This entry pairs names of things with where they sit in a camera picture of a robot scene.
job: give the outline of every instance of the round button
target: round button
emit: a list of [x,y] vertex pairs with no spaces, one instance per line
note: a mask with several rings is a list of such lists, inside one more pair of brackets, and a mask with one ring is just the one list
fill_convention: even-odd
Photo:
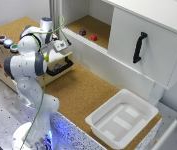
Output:
[[16,44],[11,45],[10,46],[10,52],[18,53],[18,46]]
[[10,46],[13,44],[13,41],[11,39],[6,39],[3,44],[5,48],[9,49]]
[[1,36],[0,36],[0,44],[3,44],[3,42],[4,42],[6,39],[7,39],[6,36],[1,35]]

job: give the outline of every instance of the shelf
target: shelf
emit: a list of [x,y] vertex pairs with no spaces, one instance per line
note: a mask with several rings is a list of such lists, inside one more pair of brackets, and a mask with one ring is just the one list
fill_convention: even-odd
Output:
[[96,34],[98,36],[97,41],[91,41],[96,43],[105,49],[108,49],[109,37],[111,26],[99,21],[91,16],[85,16],[71,24],[65,26],[67,29],[79,34],[81,29],[85,29],[87,34],[83,36],[84,38],[91,41],[91,35]]

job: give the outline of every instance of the brown box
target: brown box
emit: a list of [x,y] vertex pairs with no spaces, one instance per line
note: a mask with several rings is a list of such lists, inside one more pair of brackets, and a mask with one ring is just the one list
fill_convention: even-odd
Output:
[[[16,21],[10,22],[8,24],[5,24],[3,26],[0,26],[0,35],[5,35],[7,38],[12,39],[14,41],[14,43],[18,43],[20,33],[22,32],[23,28],[27,25],[39,26],[38,23],[34,22],[33,20],[31,20],[27,17],[24,17],[24,18],[18,19]],[[5,73],[4,67],[3,67],[3,63],[4,63],[5,59],[7,57],[13,56],[13,55],[15,55],[15,54],[11,53],[9,49],[5,49],[3,47],[3,45],[0,45],[0,79],[3,82],[5,82],[9,87],[11,87],[13,90],[16,91],[16,87],[13,84],[12,79]],[[48,64],[49,69],[53,70],[54,67],[56,66],[56,64],[64,66],[66,64],[66,62],[65,62],[66,56],[68,56],[68,58],[70,60],[72,60],[73,54],[68,53],[68,54],[64,55],[62,58],[60,58],[59,60],[56,60],[56,61]],[[46,74],[46,84],[57,79],[61,75],[67,73],[68,71],[71,70],[71,68],[72,67],[68,68],[67,70],[63,71],[62,73],[60,73],[54,77],[51,77]],[[41,87],[44,85],[43,80],[44,80],[43,76],[38,77],[38,81],[39,81],[39,84]]]

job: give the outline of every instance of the robotic arm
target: robotic arm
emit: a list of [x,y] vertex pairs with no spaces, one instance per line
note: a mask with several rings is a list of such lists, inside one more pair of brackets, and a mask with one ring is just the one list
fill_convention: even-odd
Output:
[[[52,34],[52,20],[50,18],[42,18],[40,28],[26,26],[21,33],[18,43],[18,51],[21,55],[8,57],[4,62],[5,72],[12,79],[18,81],[16,87],[20,101],[24,105],[34,108],[35,113],[38,112],[43,102],[39,114],[35,118],[35,124],[27,136],[24,150],[39,149],[35,143],[39,142],[40,139],[44,139],[45,135],[50,132],[50,113],[57,111],[59,108],[59,100],[57,98],[48,94],[44,94],[44,97],[42,97],[43,90],[35,79],[35,77],[42,76],[46,72],[50,75],[55,75],[54,72],[47,69],[47,62],[41,54],[41,50],[43,50],[45,56],[52,50],[53,58],[58,59],[62,56],[58,52],[67,47],[65,41],[58,40],[58,37]],[[66,61],[68,65],[63,69],[73,65],[73,62],[69,59]],[[26,133],[22,138],[17,138],[17,141],[14,142],[16,144],[13,145],[13,150],[17,150],[16,147],[21,147]],[[54,146],[53,142],[51,142],[50,149],[53,149]]]

